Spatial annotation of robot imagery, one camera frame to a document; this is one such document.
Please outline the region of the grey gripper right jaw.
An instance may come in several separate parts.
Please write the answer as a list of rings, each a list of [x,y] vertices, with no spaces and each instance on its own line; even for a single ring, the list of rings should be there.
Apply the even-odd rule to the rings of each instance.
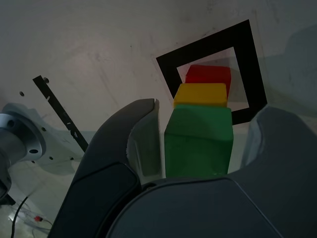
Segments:
[[[264,107],[241,169],[211,180],[164,180],[133,199],[110,238],[314,238],[317,136],[296,114]]]

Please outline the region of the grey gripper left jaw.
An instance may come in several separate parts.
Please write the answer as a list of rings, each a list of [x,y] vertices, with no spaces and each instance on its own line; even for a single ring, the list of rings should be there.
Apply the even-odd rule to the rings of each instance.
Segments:
[[[121,210],[161,176],[159,101],[140,99],[95,133],[50,230],[51,238],[104,238]]]

